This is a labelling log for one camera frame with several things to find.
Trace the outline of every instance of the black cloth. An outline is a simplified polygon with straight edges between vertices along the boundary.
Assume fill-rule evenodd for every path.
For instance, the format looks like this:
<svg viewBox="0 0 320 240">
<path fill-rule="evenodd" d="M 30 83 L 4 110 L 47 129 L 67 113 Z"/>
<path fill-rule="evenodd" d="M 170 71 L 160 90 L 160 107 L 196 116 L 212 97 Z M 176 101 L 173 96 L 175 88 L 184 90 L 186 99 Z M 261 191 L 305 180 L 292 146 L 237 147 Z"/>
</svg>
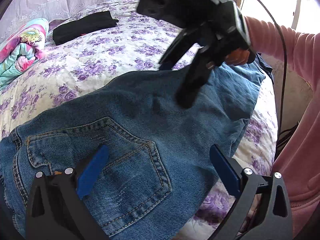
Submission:
<svg viewBox="0 0 320 240">
<path fill-rule="evenodd" d="M 255 61 L 258 65 L 263 69 L 263 71 L 267 74 L 269 78 L 271 78 L 272 84 L 275 84 L 274 77 L 272 74 L 273 68 L 270 67 L 261 57 L 260 53 L 257 53 Z"/>
<path fill-rule="evenodd" d="M 72 21 L 55 28 L 52 38 L 56 45 L 66 43 L 83 34 L 116 27 L 119 20 L 114 20 L 109 11 L 90 14 L 80 20 Z"/>
</svg>

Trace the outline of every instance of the pink hoodie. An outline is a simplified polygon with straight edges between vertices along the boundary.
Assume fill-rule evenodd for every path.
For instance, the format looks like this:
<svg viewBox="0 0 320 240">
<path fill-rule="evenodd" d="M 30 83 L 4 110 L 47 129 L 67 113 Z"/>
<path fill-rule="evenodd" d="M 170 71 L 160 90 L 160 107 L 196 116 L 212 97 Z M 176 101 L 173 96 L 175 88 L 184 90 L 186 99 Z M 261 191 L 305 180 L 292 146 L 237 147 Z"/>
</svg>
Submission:
<svg viewBox="0 0 320 240">
<path fill-rule="evenodd" d="M 283 60 L 283 47 L 274 24 L 250 17 L 246 21 L 254 49 Z M 313 91 L 296 132 L 272 169 L 281 172 L 286 183 L 296 236 L 320 201 L 320 33 L 298 33 L 284 26 L 281 29 L 289 67 L 308 81 Z"/>
</svg>

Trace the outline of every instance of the bed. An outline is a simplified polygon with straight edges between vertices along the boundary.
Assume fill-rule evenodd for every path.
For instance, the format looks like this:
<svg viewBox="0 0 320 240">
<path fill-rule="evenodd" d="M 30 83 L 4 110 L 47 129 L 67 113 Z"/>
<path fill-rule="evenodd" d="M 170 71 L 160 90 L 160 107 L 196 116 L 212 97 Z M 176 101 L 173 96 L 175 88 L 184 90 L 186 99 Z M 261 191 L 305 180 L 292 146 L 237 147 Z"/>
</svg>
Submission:
<svg viewBox="0 0 320 240">
<path fill-rule="evenodd" d="M 46 38 L 46 56 L 0 91 L 0 139 L 42 111 L 99 89 L 129 72 L 158 69 L 157 62 L 178 32 L 177 27 L 136 13 L 138 0 L 111 0 L 87 5 L 63 24 L 99 11 L 110 11 L 119 23 L 80 36 L 60 46 Z M 174 66 L 180 69 L 194 56 L 194 45 Z M 262 82 L 257 104 L 234 155 L 242 167 L 270 175 L 277 140 L 276 107 L 271 79 Z M 175 239 L 207 239 L 234 202 L 219 180 L 197 213 Z M 248 214 L 254 212 L 257 199 Z"/>
</svg>

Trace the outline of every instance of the blue denim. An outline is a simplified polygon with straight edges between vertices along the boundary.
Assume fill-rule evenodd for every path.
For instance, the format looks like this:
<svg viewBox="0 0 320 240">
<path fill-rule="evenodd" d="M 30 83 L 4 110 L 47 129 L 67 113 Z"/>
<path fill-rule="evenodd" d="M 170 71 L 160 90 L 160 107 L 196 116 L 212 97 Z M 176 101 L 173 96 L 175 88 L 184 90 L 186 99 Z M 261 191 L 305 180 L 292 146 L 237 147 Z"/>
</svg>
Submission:
<svg viewBox="0 0 320 240">
<path fill-rule="evenodd" d="M 234 154 L 265 77 L 257 63 L 223 65 L 186 110 L 174 94 L 187 69 L 126 73 L 4 138 L 0 176 L 18 231 L 35 173 L 75 167 L 103 143 L 108 164 L 83 198 L 93 217 L 114 240 L 173 237 L 218 180 L 210 146 Z"/>
</svg>

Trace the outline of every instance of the black folded fabric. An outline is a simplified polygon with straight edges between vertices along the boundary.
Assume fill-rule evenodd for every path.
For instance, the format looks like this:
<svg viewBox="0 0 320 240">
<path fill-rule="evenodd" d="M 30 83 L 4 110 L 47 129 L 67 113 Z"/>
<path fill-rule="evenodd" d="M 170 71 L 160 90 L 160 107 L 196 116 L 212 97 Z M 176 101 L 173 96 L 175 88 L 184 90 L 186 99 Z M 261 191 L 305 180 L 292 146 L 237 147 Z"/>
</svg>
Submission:
<svg viewBox="0 0 320 240">
<path fill-rule="evenodd" d="M 116 27 L 117 22 L 119 20 L 114 20 L 109 11 L 97 12 L 55 28 L 52 38 L 60 45 L 87 33 Z"/>
</svg>

